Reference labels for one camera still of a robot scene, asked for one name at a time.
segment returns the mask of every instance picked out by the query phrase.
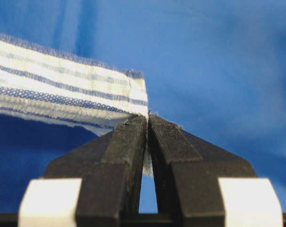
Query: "woven fabric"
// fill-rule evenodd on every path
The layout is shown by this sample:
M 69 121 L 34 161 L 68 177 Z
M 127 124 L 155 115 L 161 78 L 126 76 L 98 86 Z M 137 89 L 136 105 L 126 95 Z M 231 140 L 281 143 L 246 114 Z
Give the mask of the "woven fabric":
M 0 114 L 101 136 L 147 111 L 142 73 L 0 34 Z

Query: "blue backdrop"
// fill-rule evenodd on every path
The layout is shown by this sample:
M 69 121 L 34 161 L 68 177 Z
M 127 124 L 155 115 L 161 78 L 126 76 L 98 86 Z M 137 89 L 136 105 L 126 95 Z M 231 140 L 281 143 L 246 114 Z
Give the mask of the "blue backdrop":
M 145 73 L 149 108 L 251 161 L 286 212 L 286 0 L 0 0 L 0 32 Z M 0 212 L 96 138 L 0 115 Z M 140 212 L 156 212 L 143 177 Z

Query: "white fabric with blue stripes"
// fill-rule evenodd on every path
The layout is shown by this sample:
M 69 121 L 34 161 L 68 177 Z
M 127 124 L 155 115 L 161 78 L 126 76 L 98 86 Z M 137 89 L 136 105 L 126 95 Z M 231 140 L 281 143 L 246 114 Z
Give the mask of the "white fabric with blue stripes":
M 147 111 L 141 73 L 0 34 L 0 114 L 101 136 Z

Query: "white tape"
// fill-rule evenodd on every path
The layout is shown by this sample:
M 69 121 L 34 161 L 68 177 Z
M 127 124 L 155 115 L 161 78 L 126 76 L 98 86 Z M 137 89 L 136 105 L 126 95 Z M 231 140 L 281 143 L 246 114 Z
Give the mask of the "white tape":
M 267 178 L 219 178 L 225 227 L 282 227 L 281 206 Z
M 82 179 L 32 180 L 22 199 L 18 227 L 76 227 Z

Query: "blue stripe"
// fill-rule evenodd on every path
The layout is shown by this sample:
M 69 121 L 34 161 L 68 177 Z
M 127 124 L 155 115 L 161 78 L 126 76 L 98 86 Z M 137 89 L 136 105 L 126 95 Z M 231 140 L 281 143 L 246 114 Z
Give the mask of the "blue stripe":
M 109 100 L 126 101 L 126 102 L 130 102 L 132 104 L 135 104 L 135 105 L 147 106 L 147 102 L 142 101 L 142 100 L 131 99 L 131 98 L 128 98 L 126 96 L 113 95 L 113 94 L 108 94 L 108 93 L 104 93 L 104 92 L 100 92 L 100 91 L 93 91 L 93 90 L 83 89 L 80 87 L 75 87 L 75 86 L 71 86 L 68 84 L 63 84 L 63 83 L 53 81 L 53 80 L 50 80 L 48 78 L 30 73 L 30 72 L 7 68 L 7 67 L 4 67 L 2 65 L 0 65 L 0 70 L 8 72 L 10 74 L 18 75 L 21 77 L 34 79 L 34 80 L 39 81 L 41 83 L 45 83 L 45 84 L 51 85 L 53 87 L 61 88 L 61 89 L 68 90 L 68 91 L 79 92 L 79 93 L 82 93 L 85 95 L 96 96 L 96 97 L 105 98 L 105 99 L 109 99 Z
M 26 114 L 26 115 L 36 116 L 36 117 L 44 117 L 44 118 L 54 119 L 54 120 L 58 120 L 58 121 L 62 121 L 62 122 L 70 122 L 70 123 L 74 123 L 74 124 L 93 126 L 95 128 L 99 128 L 99 129 L 110 129 L 110 130 L 114 129 L 114 127 L 108 126 L 108 125 L 100 125 L 100 124 L 95 124 L 95 123 L 91 123 L 91 122 L 78 122 L 78 121 L 75 121 L 73 119 L 61 118 L 61 117 L 54 118 L 54 117 L 44 115 L 44 114 L 33 113 L 33 112 L 23 112 L 23 111 L 16 110 L 13 108 L 8 108 L 8 107 L 0 107 L 0 110 L 5 110 L 5 111 L 10 111 L 10 112 L 15 112 L 15 113 L 21 113 L 21 114 Z
M 13 96 L 18 98 L 26 98 L 31 100 L 37 101 L 44 101 L 48 103 L 56 103 L 62 105 L 70 105 L 70 106 L 78 106 L 82 108 L 88 109 L 96 109 L 96 110 L 107 110 L 112 112 L 119 112 L 119 113 L 127 113 L 124 110 L 104 105 L 101 103 L 91 102 L 83 99 L 77 98 L 70 98 L 65 96 L 58 96 L 58 95 L 51 95 L 43 92 L 37 91 L 30 91 L 30 90 L 23 90 L 23 89 L 16 89 L 11 87 L 1 87 L 0 86 L 0 95 L 5 96 Z
M 88 74 L 88 73 L 81 73 L 81 72 L 77 72 L 77 71 L 72 71 L 63 67 L 55 67 L 43 62 L 39 62 L 30 58 L 24 58 L 12 53 L 6 53 L 2 50 L 0 50 L 0 56 L 5 57 L 5 58 L 9 58 L 9 59 L 15 59 L 15 60 L 19 60 L 19 61 L 26 61 L 26 62 L 30 62 L 36 65 L 40 65 L 43 68 L 46 68 L 48 70 L 52 70 L 54 72 L 59 72 L 59 73 L 64 73 L 64 74 L 68 74 L 74 77 L 78 77 L 81 79 L 88 79 L 88 80 L 96 80 L 96 81 L 101 81 L 101 82 L 106 82 L 106 83 L 113 83 L 113 84 L 120 84 L 123 86 L 129 86 L 130 83 L 127 80 L 122 80 L 122 79 L 115 79 L 112 77 L 104 77 L 102 75 L 97 75 L 97 74 Z
M 90 58 L 83 58 L 83 57 L 76 56 L 76 55 L 71 54 L 71 53 L 55 50 L 55 49 L 52 49 L 49 47 L 45 47 L 45 46 L 41 46 L 38 44 L 31 43 L 31 42 L 28 42 L 28 41 L 25 41 L 25 40 L 22 40 L 19 38 L 11 37 L 11 36 L 6 35 L 6 34 L 0 33 L 0 41 L 4 41 L 6 43 L 10 43 L 10 44 L 20 46 L 20 47 L 23 47 L 23 48 L 26 48 L 29 50 L 37 51 L 40 53 L 52 55 L 52 56 L 55 56 L 58 58 L 64 58 L 64 59 L 67 59 L 70 61 L 82 63 L 85 65 L 99 66 L 99 67 L 106 68 L 109 70 L 118 71 L 118 72 L 124 73 L 126 76 L 133 78 L 133 79 L 144 78 L 144 76 L 141 72 L 135 72 L 133 70 L 117 70 L 117 69 L 114 69 L 114 68 L 108 66 L 107 64 L 105 64 L 101 61 L 97 61 L 97 60 L 90 59 Z

